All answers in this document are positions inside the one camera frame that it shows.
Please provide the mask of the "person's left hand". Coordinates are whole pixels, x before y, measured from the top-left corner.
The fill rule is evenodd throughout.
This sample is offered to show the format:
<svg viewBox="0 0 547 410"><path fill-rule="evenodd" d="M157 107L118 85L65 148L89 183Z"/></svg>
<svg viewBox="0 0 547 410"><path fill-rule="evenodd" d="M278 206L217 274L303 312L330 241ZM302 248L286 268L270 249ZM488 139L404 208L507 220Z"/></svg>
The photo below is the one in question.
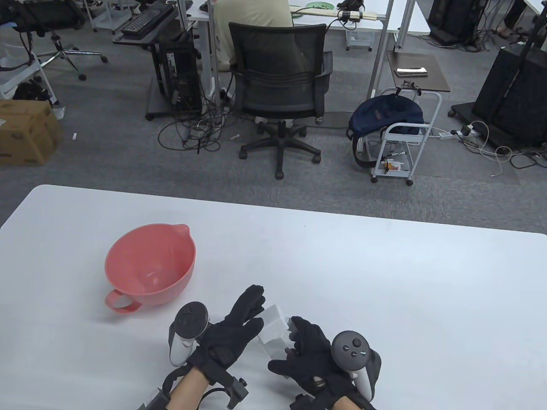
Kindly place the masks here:
<svg viewBox="0 0 547 410"><path fill-rule="evenodd" d="M233 365L246 346L264 327L258 315L264 311L264 288L250 285L235 302L224 320L213 324L205 332L201 343L190 356L193 367L204 372L206 363L216 363L227 370Z"/></svg>

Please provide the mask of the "person's right hand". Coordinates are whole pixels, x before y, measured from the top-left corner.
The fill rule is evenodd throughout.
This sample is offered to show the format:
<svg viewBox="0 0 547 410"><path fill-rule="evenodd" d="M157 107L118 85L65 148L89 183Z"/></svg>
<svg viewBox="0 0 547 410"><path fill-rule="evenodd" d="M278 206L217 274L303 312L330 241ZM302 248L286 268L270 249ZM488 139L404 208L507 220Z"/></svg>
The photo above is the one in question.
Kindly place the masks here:
<svg viewBox="0 0 547 410"><path fill-rule="evenodd" d="M270 360L268 370L293 379L307 394L326 391L335 401L356 390L349 374L333 360L331 343L317 324L291 317L293 348L284 360Z"/></svg>

